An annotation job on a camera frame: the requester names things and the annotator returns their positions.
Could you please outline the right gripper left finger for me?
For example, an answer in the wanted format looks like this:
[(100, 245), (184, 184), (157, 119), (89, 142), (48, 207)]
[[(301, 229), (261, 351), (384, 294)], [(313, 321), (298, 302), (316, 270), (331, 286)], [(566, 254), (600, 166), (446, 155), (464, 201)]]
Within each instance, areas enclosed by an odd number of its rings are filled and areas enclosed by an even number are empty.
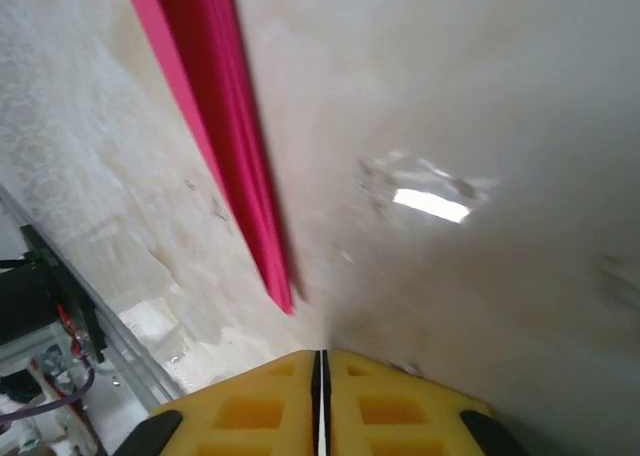
[(302, 350), (171, 401), (117, 455), (315, 455), (317, 353)]

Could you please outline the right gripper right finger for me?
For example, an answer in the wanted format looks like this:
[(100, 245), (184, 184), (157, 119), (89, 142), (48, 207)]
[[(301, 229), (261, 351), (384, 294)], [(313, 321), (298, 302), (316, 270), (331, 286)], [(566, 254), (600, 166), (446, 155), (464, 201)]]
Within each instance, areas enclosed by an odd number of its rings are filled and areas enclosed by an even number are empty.
[(481, 400), (344, 350), (322, 352), (324, 455), (523, 455)]

